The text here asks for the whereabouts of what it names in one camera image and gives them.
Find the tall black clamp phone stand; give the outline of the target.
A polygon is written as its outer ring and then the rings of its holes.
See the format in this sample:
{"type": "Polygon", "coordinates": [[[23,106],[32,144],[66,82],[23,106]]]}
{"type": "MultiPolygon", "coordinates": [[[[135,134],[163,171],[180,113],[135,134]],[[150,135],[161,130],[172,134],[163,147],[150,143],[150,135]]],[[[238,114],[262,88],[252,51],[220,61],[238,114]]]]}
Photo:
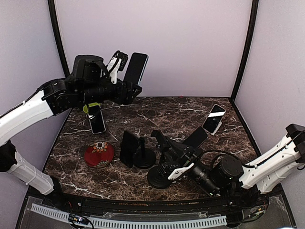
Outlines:
{"type": "Polygon", "coordinates": [[[159,130],[153,130],[151,137],[156,138],[159,151],[161,152],[161,157],[159,165],[154,166],[149,170],[147,180],[153,188],[165,189],[172,183],[168,177],[175,167],[173,158],[170,154],[171,145],[169,143],[169,138],[165,137],[159,130]]]}

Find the large blue-edged smartphone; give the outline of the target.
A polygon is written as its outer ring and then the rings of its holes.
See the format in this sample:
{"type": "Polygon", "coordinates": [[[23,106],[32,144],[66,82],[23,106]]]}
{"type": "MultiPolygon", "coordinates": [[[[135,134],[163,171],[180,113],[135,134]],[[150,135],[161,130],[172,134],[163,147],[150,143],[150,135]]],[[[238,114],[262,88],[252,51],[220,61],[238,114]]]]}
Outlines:
{"type": "Polygon", "coordinates": [[[148,59],[149,56],[147,54],[134,52],[131,55],[123,81],[139,85],[148,59]]]}

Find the short black round-base stand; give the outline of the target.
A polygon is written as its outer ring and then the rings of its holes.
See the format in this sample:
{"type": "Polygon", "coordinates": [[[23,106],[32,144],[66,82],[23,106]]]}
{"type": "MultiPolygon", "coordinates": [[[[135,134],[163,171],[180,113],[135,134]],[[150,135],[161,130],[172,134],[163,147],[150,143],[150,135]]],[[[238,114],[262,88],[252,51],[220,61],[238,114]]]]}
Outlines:
{"type": "Polygon", "coordinates": [[[151,168],[156,162],[156,154],[145,146],[145,138],[139,138],[139,148],[136,150],[133,156],[133,164],[140,169],[151,168]]]}

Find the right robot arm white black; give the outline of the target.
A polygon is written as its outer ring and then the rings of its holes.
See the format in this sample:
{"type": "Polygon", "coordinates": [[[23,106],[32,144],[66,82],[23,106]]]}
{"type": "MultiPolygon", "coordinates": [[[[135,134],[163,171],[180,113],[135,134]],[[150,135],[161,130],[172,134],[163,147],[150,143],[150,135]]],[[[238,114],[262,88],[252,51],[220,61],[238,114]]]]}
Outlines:
{"type": "Polygon", "coordinates": [[[163,157],[157,171],[168,183],[189,175],[209,196],[226,195],[238,187],[242,190],[255,187],[243,197],[243,203],[253,207],[261,200],[262,194],[272,191],[292,169],[305,163],[304,126],[290,124],[286,131],[276,146],[247,164],[231,153],[220,151],[221,161],[209,167],[201,163],[206,152],[199,146],[178,143],[157,132],[156,139],[163,157]]]}

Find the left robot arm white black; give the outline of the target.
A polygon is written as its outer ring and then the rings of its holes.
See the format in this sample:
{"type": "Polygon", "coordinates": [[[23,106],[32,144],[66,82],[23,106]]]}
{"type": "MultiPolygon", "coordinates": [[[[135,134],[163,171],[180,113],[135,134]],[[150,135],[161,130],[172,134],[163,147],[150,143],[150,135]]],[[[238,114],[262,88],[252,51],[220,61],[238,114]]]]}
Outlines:
{"type": "Polygon", "coordinates": [[[50,80],[34,94],[0,116],[0,170],[14,175],[26,185],[49,195],[57,208],[67,204],[55,178],[39,171],[16,150],[11,138],[35,123],[56,116],[70,108],[83,108],[106,100],[131,104],[142,92],[138,83],[122,81],[117,73],[126,65],[128,56],[117,51],[108,64],[95,55],[75,57],[73,71],[66,78],[50,80]]]}

